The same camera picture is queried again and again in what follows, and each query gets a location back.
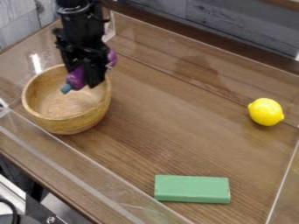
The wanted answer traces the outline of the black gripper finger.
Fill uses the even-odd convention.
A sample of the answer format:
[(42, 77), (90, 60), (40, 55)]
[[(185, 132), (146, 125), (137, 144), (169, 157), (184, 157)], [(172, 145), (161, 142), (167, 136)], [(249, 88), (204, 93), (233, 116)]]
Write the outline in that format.
[(94, 88), (105, 80), (106, 64), (106, 57), (84, 59), (85, 82), (89, 88)]
[(62, 44), (57, 44), (57, 48), (60, 49), (62, 63), (66, 67), (66, 70), (70, 72), (77, 68), (81, 63), (81, 49), (74, 45)]

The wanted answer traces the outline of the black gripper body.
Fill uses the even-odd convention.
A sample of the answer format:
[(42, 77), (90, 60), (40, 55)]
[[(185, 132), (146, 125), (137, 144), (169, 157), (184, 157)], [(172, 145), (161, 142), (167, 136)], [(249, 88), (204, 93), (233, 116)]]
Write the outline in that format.
[(81, 49), (81, 61), (102, 57), (108, 53), (102, 36), (104, 23), (101, 5), (58, 5), (61, 28), (52, 30), (57, 44), (72, 45)]

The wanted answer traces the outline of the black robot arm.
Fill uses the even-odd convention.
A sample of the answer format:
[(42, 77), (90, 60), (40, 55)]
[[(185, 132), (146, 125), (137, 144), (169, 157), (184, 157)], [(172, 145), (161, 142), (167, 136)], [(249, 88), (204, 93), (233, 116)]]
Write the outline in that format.
[(110, 49), (102, 41), (105, 24), (102, 0), (56, 0), (61, 28), (54, 28), (56, 47), (66, 68), (61, 92), (94, 88), (104, 80)]

